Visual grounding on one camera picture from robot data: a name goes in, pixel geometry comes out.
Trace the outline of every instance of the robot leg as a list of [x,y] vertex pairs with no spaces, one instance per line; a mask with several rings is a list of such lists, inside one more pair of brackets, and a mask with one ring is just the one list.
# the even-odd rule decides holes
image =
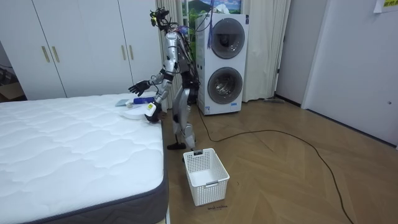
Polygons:
[[188,105],[188,97],[190,89],[183,89],[180,102],[178,104],[178,123],[180,125],[181,133],[188,144],[188,148],[195,150],[195,133],[193,132],[192,124],[188,123],[188,117],[191,112],[191,107]]
[[178,89],[177,94],[173,99],[173,133],[175,135],[176,143],[167,146],[169,150],[186,149],[186,145],[181,142],[181,127],[178,123],[178,105],[180,104],[181,95],[183,92],[182,86]]

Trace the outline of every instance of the white wall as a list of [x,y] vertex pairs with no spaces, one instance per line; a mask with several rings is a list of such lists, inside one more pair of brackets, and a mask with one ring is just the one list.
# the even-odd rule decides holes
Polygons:
[[327,0],[292,0],[276,93],[302,103]]
[[[11,63],[10,63],[10,61],[8,60],[6,51],[4,50],[4,48],[3,48],[2,45],[1,45],[1,42],[0,42],[0,65],[5,65],[5,66],[8,66],[8,67],[11,67],[11,66],[12,66]],[[2,67],[2,66],[0,66],[0,68],[6,69],[6,70],[8,70],[9,72],[12,72],[12,73],[15,74],[15,72],[14,72],[14,70],[13,70],[12,68],[4,68],[4,67]]]
[[329,0],[303,107],[398,144],[398,11],[375,5]]

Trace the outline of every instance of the herringbone parquet floor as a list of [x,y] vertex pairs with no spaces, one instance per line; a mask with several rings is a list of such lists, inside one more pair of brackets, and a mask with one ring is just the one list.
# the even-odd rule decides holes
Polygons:
[[[166,144],[174,143],[170,115],[164,123]],[[398,151],[393,147],[288,103],[252,101],[239,113],[204,120],[214,140],[260,129],[305,139],[333,169],[355,223],[398,223]],[[196,107],[190,121],[197,148],[214,148],[231,178],[225,200],[196,207],[181,161],[187,150],[169,151],[172,224],[349,223],[331,174],[304,142],[269,132],[211,142]]]

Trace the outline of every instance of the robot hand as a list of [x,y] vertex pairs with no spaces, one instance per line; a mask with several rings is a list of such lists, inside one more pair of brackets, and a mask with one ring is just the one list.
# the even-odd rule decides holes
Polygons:
[[148,104],[147,111],[145,112],[145,117],[148,121],[152,123],[156,123],[160,119],[164,119],[165,114],[162,111],[162,105],[157,102],[152,102]]
[[150,87],[149,81],[144,80],[130,87],[129,91],[131,93],[137,93],[138,96],[141,96],[145,90],[149,89],[149,87]]

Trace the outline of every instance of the humanoid robot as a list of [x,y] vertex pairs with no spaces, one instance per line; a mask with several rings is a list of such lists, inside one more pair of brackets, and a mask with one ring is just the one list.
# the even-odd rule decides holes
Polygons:
[[175,22],[169,22],[165,17],[169,12],[163,8],[158,8],[150,13],[152,26],[157,26],[160,31],[165,31],[167,52],[163,68],[157,75],[153,75],[150,80],[136,83],[129,88],[131,93],[141,96],[145,90],[152,85],[161,85],[156,93],[154,102],[147,107],[146,118],[150,122],[158,122],[159,113],[162,112],[162,101],[169,95],[174,76],[181,74],[182,86],[173,100],[173,132],[176,143],[167,146],[167,149],[185,149],[186,145],[178,141],[182,135],[188,147],[195,150],[195,134],[193,126],[188,122],[190,106],[195,104],[198,96],[199,79],[196,70],[196,63],[192,57],[189,41],[185,34],[188,27],[179,26]]

